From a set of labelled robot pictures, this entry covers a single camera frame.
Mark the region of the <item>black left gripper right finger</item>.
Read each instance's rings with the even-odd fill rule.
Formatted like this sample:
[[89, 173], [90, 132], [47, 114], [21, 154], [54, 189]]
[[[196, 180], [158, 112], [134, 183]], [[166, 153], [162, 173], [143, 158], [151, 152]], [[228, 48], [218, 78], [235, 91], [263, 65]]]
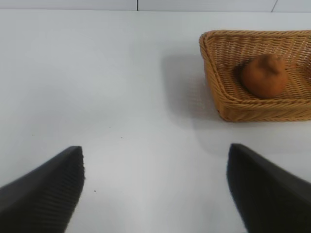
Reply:
[[226, 177], [249, 233], [309, 233], [311, 184], [243, 144], [231, 144]]

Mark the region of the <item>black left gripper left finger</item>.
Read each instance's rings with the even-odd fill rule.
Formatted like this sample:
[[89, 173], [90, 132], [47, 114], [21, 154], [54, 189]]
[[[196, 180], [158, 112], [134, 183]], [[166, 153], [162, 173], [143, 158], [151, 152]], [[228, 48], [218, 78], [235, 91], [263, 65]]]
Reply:
[[84, 156], [71, 146], [0, 189], [2, 233], [63, 233], [85, 183]]

